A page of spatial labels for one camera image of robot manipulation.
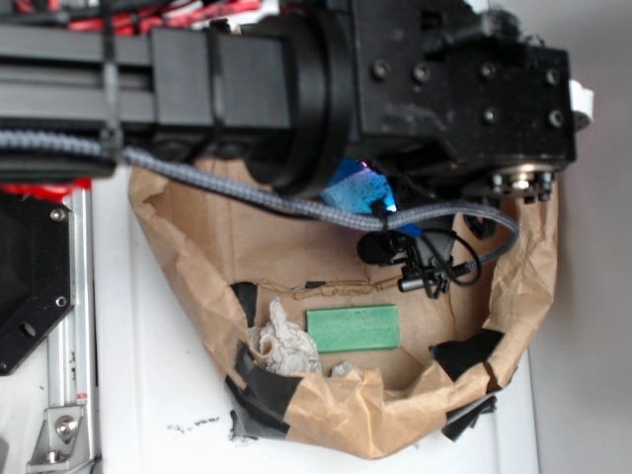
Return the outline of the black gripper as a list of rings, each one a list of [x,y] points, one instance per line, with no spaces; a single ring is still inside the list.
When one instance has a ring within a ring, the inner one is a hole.
[[[502,9],[354,1],[348,153],[399,195],[546,200],[576,158],[570,59]]]

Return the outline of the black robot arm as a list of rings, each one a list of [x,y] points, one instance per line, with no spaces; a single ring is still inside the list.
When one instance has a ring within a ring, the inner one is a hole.
[[[311,198],[341,161],[400,199],[528,193],[576,158],[568,54],[511,13],[463,1],[284,1],[239,34],[190,14],[1,19],[1,124],[90,138],[112,129],[166,161],[241,159]]]

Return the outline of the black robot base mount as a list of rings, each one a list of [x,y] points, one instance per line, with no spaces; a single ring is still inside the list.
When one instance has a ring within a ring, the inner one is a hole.
[[[73,307],[72,211],[1,194],[1,374],[31,355]]]

